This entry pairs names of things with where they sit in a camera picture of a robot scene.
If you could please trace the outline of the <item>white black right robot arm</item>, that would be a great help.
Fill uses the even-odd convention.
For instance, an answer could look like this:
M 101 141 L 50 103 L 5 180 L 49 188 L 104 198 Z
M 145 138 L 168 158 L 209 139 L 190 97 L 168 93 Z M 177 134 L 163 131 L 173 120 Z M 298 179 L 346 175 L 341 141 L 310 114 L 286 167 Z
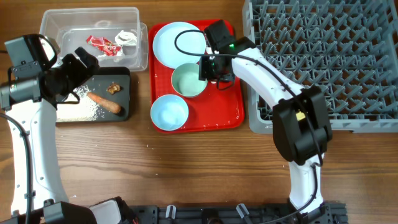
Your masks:
M 230 34 L 223 20 L 210 24 L 204 36 L 211 54 L 200 60 L 200 78 L 246 82 L 272 110 L 272 134 L 288 161 L 294 210 L 308 215 L 320 208 L 320 169 L 332 139 L 324 94 L 317 86 L 293 82 L 266 60 L 255 43 Z

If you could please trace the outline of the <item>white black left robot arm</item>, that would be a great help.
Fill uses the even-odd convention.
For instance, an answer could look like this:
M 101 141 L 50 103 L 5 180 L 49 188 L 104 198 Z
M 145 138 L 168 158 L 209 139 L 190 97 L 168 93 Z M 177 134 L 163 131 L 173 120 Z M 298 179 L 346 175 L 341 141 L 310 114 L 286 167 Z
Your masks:
M 12 136 L 15 189 L 10 223 L 139 223 L 120 197 L 90 207 L 74 205 L 60 178 L 55 123 L 58 105 L 96 75 L 127 75 L 125 67 L 100 67 L 84 48 L 64 56 L 57 65 L 56 43 L 41 34 L 8 40 L 12 61 L 1 85 L 1 117 Z

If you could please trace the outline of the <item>white tissue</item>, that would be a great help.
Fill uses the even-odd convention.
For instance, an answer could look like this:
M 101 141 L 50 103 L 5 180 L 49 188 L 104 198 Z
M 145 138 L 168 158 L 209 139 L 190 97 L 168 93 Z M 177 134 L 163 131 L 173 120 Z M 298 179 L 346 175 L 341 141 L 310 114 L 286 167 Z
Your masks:
M 137 45 L 137 35 L 134 32 L 126 32 L 122 30 L 120 33 L 118 33 L 115 38 L 114 38 L 114 44 L 118 44 L 122 47 L 122 54 L 118 56 L 113 56 L 113 57 L 121 57 L 124 56 L 123 52 L 123 47 L 135 47 Z M 105 57 L 110 57 L 106 56 L 104 53 L 103 55 L 100 55 L 99 58 L 102 60 Z

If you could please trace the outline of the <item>brown food scrap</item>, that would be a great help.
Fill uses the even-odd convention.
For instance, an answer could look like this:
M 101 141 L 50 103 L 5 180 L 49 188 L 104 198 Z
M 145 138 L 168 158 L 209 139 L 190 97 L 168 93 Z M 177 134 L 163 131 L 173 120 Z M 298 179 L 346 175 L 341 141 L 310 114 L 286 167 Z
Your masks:
M 117 83 L 112 83 L 109 87 L 107 87 L 107 92 L 111 95 L 120 92 L 122 90 L 122 87 L 117 84 Z

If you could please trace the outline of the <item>white rice pile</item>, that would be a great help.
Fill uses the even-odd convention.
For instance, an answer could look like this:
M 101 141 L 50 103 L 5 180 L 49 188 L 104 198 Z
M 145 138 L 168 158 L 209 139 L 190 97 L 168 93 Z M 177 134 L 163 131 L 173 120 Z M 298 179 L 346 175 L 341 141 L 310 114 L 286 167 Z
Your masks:
M 91 90 L 87 85 L 79 86 L 74 92 L 80 97 L 79 104 L 76 105 L 58 105 L 57 106 L 57 122 L 78 122 L 78 121 L 94 121 L 98 118 L 97 109 L 100 107 L 91 100 L 87 93 Z

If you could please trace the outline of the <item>pale green bowl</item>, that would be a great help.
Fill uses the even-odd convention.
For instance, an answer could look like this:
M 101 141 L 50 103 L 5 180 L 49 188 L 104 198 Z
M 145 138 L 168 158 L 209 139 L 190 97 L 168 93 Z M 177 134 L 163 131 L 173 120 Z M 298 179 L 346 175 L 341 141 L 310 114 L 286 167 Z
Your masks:
M 177 67 L 171 76 L 171 84 L 173 89 L 179 94 L 187 98 L 193 98 L 201 94 L 206 86 L 207 81 L 199 79 L 200 66 L 197 63 L 185 63 Z

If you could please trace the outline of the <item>light blue bowl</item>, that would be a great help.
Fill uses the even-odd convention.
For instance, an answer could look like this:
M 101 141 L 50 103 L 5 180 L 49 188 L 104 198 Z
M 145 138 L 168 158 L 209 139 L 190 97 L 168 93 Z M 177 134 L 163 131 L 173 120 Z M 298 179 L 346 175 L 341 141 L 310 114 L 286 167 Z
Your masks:
M 150 109 L 153 124 L 163 131 L 181 128 L 189 115 L 188 105 L 178 95 L 168 94 L 156 99 Z

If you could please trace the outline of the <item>orange carrot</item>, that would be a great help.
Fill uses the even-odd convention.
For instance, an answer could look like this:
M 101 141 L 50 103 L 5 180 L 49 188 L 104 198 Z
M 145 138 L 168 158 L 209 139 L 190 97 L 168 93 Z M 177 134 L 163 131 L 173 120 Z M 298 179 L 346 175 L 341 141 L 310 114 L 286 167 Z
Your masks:
M 99 104 L 109 112 L 113 114 L 118 114 L 121 112 L 121 106 L 113 101 L 109 101 L 107 99 L 104 99 L 92 92 L 87 93 L 87 96 L 93 100 L 95 103 Z

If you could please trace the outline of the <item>light blue plate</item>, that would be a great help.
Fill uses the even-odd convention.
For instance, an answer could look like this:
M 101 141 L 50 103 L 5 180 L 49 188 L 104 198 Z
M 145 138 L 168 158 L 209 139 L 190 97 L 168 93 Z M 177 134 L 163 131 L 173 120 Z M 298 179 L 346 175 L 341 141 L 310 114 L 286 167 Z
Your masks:
M 198 27 L 187 22 L 172 22 L 156 33 L 152 44 L 154 55 L 162 65 L 175 69 L 182 64 L 197 63 L 200 60 L 199 56 L 184 54 L 175 47 L 175 38 L 186 30 L 188 32 L 177 39 L 179 49 L 193 54 L 205 53 L 205 36 Z

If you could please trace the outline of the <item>red snack wrapper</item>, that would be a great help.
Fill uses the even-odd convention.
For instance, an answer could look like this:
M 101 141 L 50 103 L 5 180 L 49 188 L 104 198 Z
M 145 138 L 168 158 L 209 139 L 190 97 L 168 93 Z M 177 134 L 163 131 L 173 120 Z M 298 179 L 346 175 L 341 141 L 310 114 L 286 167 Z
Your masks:
M 86 42 L 93 47 L 99 49 L 103 52 L 106 56 L 118 56 L 122 54 L 122 47 L 118 44 L 114 44 L 110 40 L 104 37 L 94 37 L 90 35 Z

